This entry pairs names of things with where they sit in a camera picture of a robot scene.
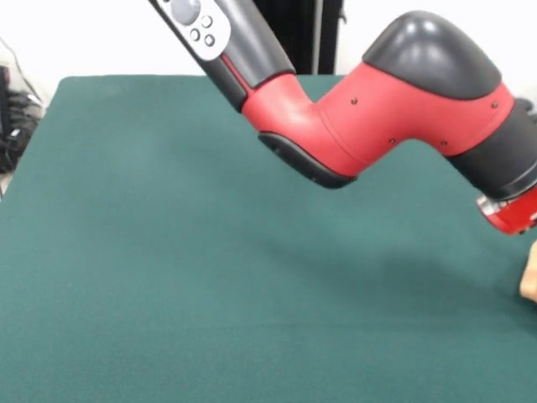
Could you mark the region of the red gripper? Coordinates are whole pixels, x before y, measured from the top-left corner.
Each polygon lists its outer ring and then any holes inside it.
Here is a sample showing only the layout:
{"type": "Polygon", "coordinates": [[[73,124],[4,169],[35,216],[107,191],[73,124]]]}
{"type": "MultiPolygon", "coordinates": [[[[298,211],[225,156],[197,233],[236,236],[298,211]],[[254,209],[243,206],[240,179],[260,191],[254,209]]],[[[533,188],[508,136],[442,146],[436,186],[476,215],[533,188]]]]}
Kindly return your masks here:
{"type": "Polygon", "coordinates": [[[510,201],[487,200],[486,218],[507,235],[525,233],[536,225],[536,193],[527,192],[510,201]]]}

